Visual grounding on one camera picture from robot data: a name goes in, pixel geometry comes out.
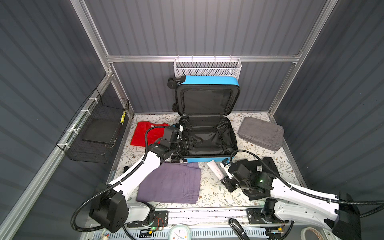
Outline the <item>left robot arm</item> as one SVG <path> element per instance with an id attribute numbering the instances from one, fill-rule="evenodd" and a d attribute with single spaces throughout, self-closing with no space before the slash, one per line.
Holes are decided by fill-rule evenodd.
<path id="1" fill-rule="evenodd" d="M 151 172 L 182 148 L 182 127 L 156 126 L 147 130 L 144 155 L 122 175 L 96 190 L 97 196 L 90 201 L 91 219 L 111 233 L 126 223 L 146 222 L 153 207 L 130 197 Z"/>

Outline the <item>black t-shirt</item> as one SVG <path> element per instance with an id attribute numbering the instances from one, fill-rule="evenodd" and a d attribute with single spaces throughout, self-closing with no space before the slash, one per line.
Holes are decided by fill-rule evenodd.
<path id="1" fill-rule="evenodd" d="M 271 157 L 263 157 L 261 161 L 259 160 L 249 161 L 247 159 L 244 159 L 244 160 L 238 161 L 238 163 L 243 164 L 252 173 L 265 172 L 275 176 L 280 176 L 277 166 Z"/>

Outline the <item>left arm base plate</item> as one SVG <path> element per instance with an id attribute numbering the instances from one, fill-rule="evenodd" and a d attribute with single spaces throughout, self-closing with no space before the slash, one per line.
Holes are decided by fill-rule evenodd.
<path id="1" fill-rule="evenodd" d="M 128 228 L 166 227 L 168 225 L 169 211 L 154 211 L 144 221 L 127 222 Z"/>

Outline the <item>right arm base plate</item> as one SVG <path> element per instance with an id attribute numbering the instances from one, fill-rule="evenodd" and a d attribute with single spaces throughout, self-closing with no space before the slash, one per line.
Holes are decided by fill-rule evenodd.
<path id="1" fill-rule="evenodd" d="M 277 217 L 273 216 L 265 216 L 262 213 L 262 208 L 247 208 L 246 215 L 249 221 L 249 224 L 288 224 L 290 221 L 282 221 Z"/>

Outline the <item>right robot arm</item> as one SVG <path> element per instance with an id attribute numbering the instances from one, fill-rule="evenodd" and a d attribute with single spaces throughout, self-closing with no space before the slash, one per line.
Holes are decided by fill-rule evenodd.
<path id="1" fill-rule="evenodd" d="M 338 197 L 297 185 L 287 186 L 280 180 L 276 164 L 270 157 L 234 163 L 224 159 L 220 166 L 226 172 L 221 182 L 230 193 L 240 189 L 251 201 L 266 200 L 260 213 L 266 223 L 295 221 L 330 230 L 342 240 L 362 239 L 357 207 L 335 202 L 350 201 L 350 195 Z"/>

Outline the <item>blue hardshell suitcase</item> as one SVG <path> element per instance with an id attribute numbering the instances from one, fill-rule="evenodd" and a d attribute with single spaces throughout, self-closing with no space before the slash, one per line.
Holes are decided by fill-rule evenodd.
<path id="1" fill-rule="evenodd" d="M 220 162 L 238 149 L 237 138 L 228 115 L 240 95 L 239 82 L 233 77 L 181 76 L 169 78 L 168 88 L 175 91 L 173 111 L 184 126 L 183 148 L 176 154 L 188 163 Z"/>

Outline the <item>white cream tube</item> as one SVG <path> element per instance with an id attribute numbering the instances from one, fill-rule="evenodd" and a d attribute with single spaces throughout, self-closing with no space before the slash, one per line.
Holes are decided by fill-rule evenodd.
<path id="1" fill-rule="evenodd" d="M 207 163 L 207 165 L 219 181 L 221 181 L 225 177 L 215 161 L 210 161 Z"/>

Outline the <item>purple trousers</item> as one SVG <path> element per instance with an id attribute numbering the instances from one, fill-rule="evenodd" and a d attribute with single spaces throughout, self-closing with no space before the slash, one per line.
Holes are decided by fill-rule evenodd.
<path id="1" fill-rule="evenodd" d="M 201 174 L 198 163 L 164 163 L 141 182 L 136 200 L 195 204 L 200 195 Z"/>

